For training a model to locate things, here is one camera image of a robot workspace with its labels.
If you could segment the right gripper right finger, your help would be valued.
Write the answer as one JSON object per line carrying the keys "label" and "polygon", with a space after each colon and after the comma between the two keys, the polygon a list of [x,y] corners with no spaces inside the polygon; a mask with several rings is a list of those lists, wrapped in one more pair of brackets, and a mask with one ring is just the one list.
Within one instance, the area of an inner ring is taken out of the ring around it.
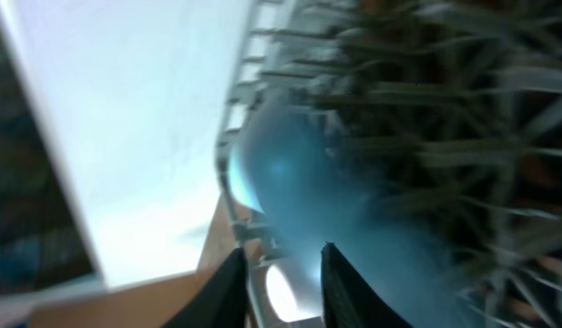
{"label": "right gripper right finger", "polygon": [[368,285],[333,243],[322,248],[322,318],[326,328],[411,328]]}

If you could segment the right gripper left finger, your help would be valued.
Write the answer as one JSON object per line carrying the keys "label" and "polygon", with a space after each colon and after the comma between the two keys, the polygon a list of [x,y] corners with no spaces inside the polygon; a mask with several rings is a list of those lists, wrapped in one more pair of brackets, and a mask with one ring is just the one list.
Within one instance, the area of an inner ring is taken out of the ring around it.
{"label": "right gripper left finger", "polygon": [[248,263],[234,249],[198,294],[162,328],[244,328],[249,306]]}

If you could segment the dark blue plate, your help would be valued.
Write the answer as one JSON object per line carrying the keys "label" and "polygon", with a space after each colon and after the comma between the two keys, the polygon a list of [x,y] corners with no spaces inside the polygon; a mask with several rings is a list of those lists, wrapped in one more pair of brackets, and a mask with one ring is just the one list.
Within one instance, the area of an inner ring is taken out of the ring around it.
{"label": "dark blue plate", "polygon": [[321,251],[332,243],[411,326],[480,326],[444,278],[444,237],[423,215],[388,204],[382,177],[367,183],[341,167],[308,115],[283,91],[257,107],[230,152],[235,200],[266,217],[308,278],[321,279]]}

